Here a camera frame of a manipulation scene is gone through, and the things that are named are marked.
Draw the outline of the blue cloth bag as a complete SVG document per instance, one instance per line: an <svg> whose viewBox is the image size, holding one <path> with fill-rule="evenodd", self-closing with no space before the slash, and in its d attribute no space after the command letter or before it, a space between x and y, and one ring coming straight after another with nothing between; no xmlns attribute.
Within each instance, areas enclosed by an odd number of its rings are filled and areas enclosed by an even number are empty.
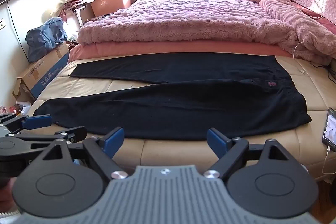
<svg viewBox="0 0 336 224"><path fill-rule="evenodd" d="M28 60L30 63L38 61L67 40L63 23L60 17L51 18L40 27L27 32L25 41L29 47Z"/></svg>

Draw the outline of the pink fluffy blanket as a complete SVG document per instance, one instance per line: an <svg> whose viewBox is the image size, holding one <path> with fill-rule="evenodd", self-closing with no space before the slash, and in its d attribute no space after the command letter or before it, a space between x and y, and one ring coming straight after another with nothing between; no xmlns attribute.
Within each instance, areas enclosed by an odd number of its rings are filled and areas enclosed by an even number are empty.
<svg viewBox="0 0 336 224"><path fill-rule="evenodd" d="M137 0L90 21L78 43L243 40L277 45L294 57L328 64L335 34L290 0Z"/></svg>

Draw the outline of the chair with clothes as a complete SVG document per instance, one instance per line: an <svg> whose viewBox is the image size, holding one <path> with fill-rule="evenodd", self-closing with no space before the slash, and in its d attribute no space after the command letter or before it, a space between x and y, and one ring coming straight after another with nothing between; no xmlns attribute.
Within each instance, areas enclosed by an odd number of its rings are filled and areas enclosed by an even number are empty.
<svg viewBox="0 0 336 224"><path fill-rule="evenodd" d="M67 11L71 10L77 16L80 26L83 25L83 21L80 15L80 10L86 8L87 3L91 3L94 0L59 0L54 11L51 12L53 18L60 17L64 22L67 22Z"/></svg>

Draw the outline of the black smartphone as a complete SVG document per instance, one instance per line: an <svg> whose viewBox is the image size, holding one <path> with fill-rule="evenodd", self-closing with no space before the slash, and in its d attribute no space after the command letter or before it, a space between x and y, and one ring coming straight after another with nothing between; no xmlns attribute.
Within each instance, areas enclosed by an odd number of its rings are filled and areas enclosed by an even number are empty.
<svg viewBox="0 0 336 224"><path fill-rule="evenodd" d="M326 123L322 134L322 142L336 152L336 115L335 110L329 108L326 117Z"/></svg>

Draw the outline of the cardboard box blue print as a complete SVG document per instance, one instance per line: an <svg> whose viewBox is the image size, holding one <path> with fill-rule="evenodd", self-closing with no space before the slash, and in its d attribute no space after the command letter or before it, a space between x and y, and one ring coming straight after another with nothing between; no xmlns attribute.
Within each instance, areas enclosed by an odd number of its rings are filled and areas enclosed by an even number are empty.
<svg viewBox="0 0 336 224"><path fill-rule="evenodd" d="M38 61L31 63L29 67L17 77L13 90L13 96L18 98L21 92L36 100L47 85L67 65L70 51L66 42L47 53Z"/></svg>

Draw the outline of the brown plastic tub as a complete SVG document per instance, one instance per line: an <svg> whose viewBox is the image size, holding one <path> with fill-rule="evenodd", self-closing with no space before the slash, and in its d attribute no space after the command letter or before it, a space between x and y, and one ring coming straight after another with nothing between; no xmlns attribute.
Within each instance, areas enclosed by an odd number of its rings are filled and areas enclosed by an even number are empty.
<svg viewBox="0 0 336 224"><path fill-rule="evenodd" d="M94 0L91 3L93 13L96 17L112 14L119 9L130 7L131 0Z"/></svg>

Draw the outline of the salmon pink bed sheet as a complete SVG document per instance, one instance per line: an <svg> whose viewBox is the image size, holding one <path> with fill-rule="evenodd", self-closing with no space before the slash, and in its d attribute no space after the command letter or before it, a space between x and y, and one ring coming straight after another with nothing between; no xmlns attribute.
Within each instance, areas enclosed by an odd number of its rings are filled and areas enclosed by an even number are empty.
<svg viewBox="0 0 336 224"><path fill-rule="evenodd" d="M142 55L149 53L217 52L290 57L279 46L244 41L194 40L177 42L104 42L70 50L69 62L103 57Z"/></svg>

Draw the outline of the black pants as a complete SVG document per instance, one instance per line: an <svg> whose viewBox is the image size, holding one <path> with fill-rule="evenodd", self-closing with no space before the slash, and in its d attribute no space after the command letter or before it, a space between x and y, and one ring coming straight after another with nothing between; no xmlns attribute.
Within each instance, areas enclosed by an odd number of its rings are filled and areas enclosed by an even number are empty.
<svg viewBox="0 0 336 224"><path fill-rule="evenodd" d="M205 140L215 128L229 138L292 130L311 121L306 100L274 56L157 53L82 63L80 79L141 82L142 87L53 98L35 110L55 124L128 138Z"/></svg>

